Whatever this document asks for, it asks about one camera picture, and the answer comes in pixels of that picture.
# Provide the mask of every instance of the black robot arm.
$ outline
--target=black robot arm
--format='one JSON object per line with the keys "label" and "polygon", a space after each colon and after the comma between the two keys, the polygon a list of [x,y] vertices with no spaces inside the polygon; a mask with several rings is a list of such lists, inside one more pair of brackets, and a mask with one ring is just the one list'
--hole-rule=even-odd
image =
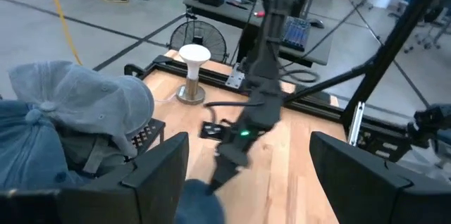
{"label": "black robot arm", "polygon": [[238,119],[223,127],[221,143],[216,147],[216,169],[210,192],[238,174],[238,167],[247,167],[247,152],[253,143],[280,120],[283,92],[278,73],[280,36],[287,16],[300,0],[262,0],[265,17],[259,31],[258,56],[249,68],[245,84],[252,89],[249,100]]}

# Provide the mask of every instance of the wooden table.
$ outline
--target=wooden table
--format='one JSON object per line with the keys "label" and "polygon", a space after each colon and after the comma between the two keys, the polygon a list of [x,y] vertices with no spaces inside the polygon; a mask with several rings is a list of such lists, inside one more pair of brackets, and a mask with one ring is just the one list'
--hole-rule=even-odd
{"label": "wooden table", "polygon": [[[166,56],[181,60],[177,51],[169,51]],[[202,67],[224,74],[232,70],[212,61]],[[185,78],[156,70],[144,82],[156,100],[166,100],[184,84]],[[205,102],[246,101],[247,98],[208,85],[202,87],[206,91]],[[282,83],[282,87],[286,92],[294,89],[288,83]],[[335,97],[331,98],[331,103],[337,105]],[[215,110],[218,119],[234,121],[241,108],[215,107]],[[217,143],[197,135],[201,122],[210,120],[210,113],[202,105],[187,106],[173,98],[155,102],[154,118],[166,122],[166,137],[180,131],[190,134],[187,178],[208,182],[215,167]],[[250,169],[242,171],[216,192],[224,207],[226,223],[338,223],[310,159],[309,139],[313,131],[345,140],[342,125],[286,108],[282,110],[281,121],[255,142],[249,152]]]}

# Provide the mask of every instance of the white lamp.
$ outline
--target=white lamp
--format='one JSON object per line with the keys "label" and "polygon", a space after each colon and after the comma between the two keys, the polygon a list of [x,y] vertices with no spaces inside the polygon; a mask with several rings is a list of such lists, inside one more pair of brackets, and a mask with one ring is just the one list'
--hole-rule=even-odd
{"label": "white lamp", "polygon": [[199,68],[211,58],[211,53],[202,45],[188,44],[178,54],[186,63],[188,74],[186,83],[177,89],[177,99],[184,104],[200,104],[205,100],[205,90],[198,85]]}

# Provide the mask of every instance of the electric fan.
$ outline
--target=electric fan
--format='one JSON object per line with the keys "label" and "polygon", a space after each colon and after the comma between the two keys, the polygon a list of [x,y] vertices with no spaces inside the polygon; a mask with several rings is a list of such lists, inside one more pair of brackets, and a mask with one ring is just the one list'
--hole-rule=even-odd
{"label": "electric fan", "polygon": [[187,20],[174,30],[168,47],[178,51],[186,44],[202,45],[210,51],[212,61],[225,63],[228,57],[225,42],[224,36],[212,24],[201,20]]}

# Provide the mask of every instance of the concrete floor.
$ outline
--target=concrete floor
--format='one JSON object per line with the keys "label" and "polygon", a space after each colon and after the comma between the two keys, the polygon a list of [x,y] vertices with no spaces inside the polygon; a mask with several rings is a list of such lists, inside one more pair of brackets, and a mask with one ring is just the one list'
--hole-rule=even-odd
{"label": "concrete floor", "polygon": [[[184,18],[165,26],[185,12],[182,0],[132,0],[128,4],[106,3],[102,0],[60,0],[64,13],[70,17],[68,26],[84,66],[99,68],[110,75],[123,73],[126,63],[148,65],[164,54],[164,44]],[[334,26],[352,10],[350,0],[314,0],[311,16]],[[313,66],[322,80],[336,76],[374,55],[378,41],[369,28],[384,40],[395,22],[388,12],[379,8],[360,10],[333,34],[327,66]],[[52,0],[0,0],[0,93],[14,98],[7,70],[21,63],[51,59],[74,61],[63,36],[61,22],[54,14]],[[240,30],[223,23],[200,18],[215,25],[225,37],[228,52],[233,53]],[[428,103],[450,102],[451,37],[441,39],[442,49],[415,49],[398,54],[371,95],[365,114],[394,123],[406,123],[418,109],[425,108],[414,88]],[[344,107],[362,78],[337,85],[328,92],[339,97]]]}

